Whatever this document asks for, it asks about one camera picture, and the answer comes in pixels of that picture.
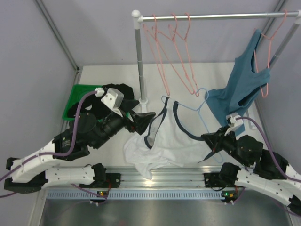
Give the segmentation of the white navy-trimmed tank top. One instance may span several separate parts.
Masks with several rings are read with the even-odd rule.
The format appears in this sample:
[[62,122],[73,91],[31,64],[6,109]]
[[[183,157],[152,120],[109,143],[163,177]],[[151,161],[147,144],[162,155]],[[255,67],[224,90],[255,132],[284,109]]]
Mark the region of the white navy-trimmed tank top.
[[151,120],[142,135],[133,135],[124,145],[125,161],[133,164],[145,179],[152,170],[199,163],[213,156],[201,136],[190,133],[178,116],[179,103],[165,98],[161,112]]

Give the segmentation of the blue hanger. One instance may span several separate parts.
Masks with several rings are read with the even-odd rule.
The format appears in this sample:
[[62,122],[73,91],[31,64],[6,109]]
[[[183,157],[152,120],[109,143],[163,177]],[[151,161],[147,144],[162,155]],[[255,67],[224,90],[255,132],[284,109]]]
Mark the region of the blue hanger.
[[200,91],[201,91],[201,90],[204,90],[204,91],[205,91],[205,97],[204,97],[204,101],[198,106],[198,108],[191,108],[191,107],[189,107],[189,106],[187,106],[187,105],[184,105],[184,104],[181,104],[181,103],[178,103],[178,104],[179,104],[180,106],[186,108],[186,109],[189,109],[189,110],[191,110],[191,111],[197,112],[199,118],[201,119],[203,125],[205,126],[206,131],[209,132],[208,126],[207,126],[207,124],[206,124],[206,122],[205,122],[205,120],[204,120],[204,118],[203,118],[203,116],[202,116],[202,114],[201,114],[201,108],[202,108],[203,105],[206,103],[206,101],[207,101],[207,99],[208,99],[208,97],[209,97],[209,95],[208,95],[209,92],[208,92],[208,90],[207,90],[206,88],[201,87],[201,88],[199,88],[199,89],[196,91],[196,94],[200,94]]

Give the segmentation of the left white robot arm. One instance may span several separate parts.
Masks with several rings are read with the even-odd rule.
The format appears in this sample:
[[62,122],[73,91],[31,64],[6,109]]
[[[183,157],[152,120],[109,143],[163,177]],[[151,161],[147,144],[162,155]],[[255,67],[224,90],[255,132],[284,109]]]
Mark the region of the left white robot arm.
[[69,129],[43,148],[22,159],[8,158],[9,172],[2,179],[4,189],[15,194],[30,194],[68,184],[77,184],[80,188],[109,187],[111,176],[101,163],[71,168],[61,164],[88,156],[89,148],[100,148],[122,129],[141,135],[155,115],[155,112],[134,111],[122,116],[110,113],[99,121],[91,113],[81,113],[77,121],[69,123]]

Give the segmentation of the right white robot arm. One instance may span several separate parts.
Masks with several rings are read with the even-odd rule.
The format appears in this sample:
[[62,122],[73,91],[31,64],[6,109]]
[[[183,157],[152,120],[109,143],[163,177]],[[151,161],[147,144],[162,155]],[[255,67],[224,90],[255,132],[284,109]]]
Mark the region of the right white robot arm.
[[201,137],[213,153],[225,151],[241,165],[223,163],[216,173],[205,173],[205,186],[215,191],[226,187],[245,187],[269,196],[296,215],[301,214],[301,176],[281,155],[263,148],[249,135],[236,138],[234,132],[220,128]]

